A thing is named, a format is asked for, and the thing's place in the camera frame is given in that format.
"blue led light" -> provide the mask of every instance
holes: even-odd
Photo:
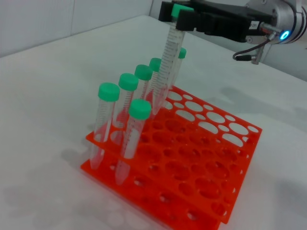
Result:
[[[282,33],[282,35],[280,36],[280,40],[285,40],[290,34],[290,31],[285,31]]]

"cable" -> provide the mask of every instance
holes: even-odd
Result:
[[[248,53],[248,52],[251,52],[255,49],[258,49],[262,46],[265,46],[266,44],[268,44],[271,40],[270,39],[267,39],[265,42],[262,42],[260,43],[259,45],[255,46],[255,47],[252,47],[250,49],[246,49],[246,50],[242,50],[242,51],[239,51],[239,52],[236,52],[232,58],[236,61],[250,61],[251,60],[251,55],[242,55],[242,56],[238,56],[237,55],[240,55],[240,54],[245,54],[245,53]]]

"green cap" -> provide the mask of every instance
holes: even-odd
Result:
[[[172,10],[172,17],[178,18],[180,10],[185,10],[185,11],[194,11],[193,8],[179,5],[179,4],[174,4],[173,10]]]
[[[115,102],[119,98],[119,87],[109,82],[102,83],[99,86],[98,97],[106,102]]]
[[[131,102],[129,114],[135,119],[146,120],[149,118],[152,108],[148,101],[142,99],[134,99]]]
[[[179,59],[184,59],[187,55],[187,50],[185,48],[181,48],[180,53],[179,53]]]
[[[149,67],[152,68],[153,71],[159,72],[160,65],[161,65],[161,58],[154,57],[150,60]]]
[[[132,73],[123,73],[120,76],[118,85],[127,91],[135,91],[138,87],[139,79]]]
[[[135,68],[134,75],[143,81],[149,81],[152,78],[153,70],[147,65],[138,65]]]

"table surface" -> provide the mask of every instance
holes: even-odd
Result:
[[[1,229],[163,229],[79,166],[99,84],[160,57],[167,32],[140,16],[0,59]],[[190,34],[183,46],[176,86],[263,128],[220,229],[305,230],[307,82]]]

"robotic arm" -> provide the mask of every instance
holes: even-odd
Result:
[[[204,0],[163,2],[159,20],[171,22],[174,4],[194,11],[180,11],[176,28],[206,35],[221,36],[236,42],[256,44],[237,52],[233,59],[258,64],[266,44],[288,44],[299,40],[307,29],[302,0],[251,0],[245,6],[233,6]],[[256,50],[256,55],[242,55]]]

